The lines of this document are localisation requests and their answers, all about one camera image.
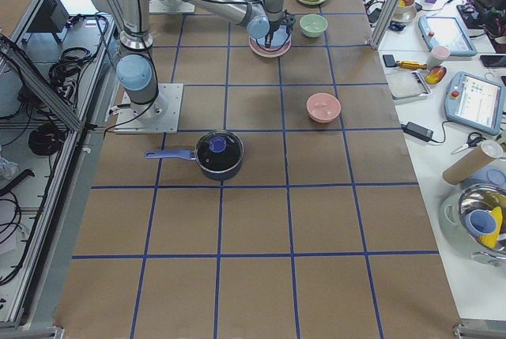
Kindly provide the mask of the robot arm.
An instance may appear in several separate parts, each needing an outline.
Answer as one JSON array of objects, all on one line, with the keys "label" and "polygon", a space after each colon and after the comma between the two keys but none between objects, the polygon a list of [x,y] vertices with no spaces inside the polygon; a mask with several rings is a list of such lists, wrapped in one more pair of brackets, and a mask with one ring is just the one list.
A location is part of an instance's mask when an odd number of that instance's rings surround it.
[{"label": "robot arm", "polygon": [[193,13],[199,7],[245,28],[249,45],[258,55],[279,57],[291,46],[295,17],[285,0],[122,0],[121,55],[115,67],[125,90],[127,108],[117,123],[125,130],[176,130],[182,90],[179,84],[161,84],[152,59],[153,37],[149,17]]}]

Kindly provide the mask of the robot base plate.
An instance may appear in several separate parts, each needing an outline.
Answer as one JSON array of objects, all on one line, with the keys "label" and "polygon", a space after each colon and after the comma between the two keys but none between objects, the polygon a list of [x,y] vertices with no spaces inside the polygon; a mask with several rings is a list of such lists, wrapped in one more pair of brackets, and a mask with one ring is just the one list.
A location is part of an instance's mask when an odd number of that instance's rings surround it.
[{"label": "robot base plate", "polygon": [[182,83],[160,83],[159,95],[147,112],[140,105],[130,105],[130,97],[122,94],[122,104],[111,132],[115,134],[175,134],[178,131],[183,99]]}]

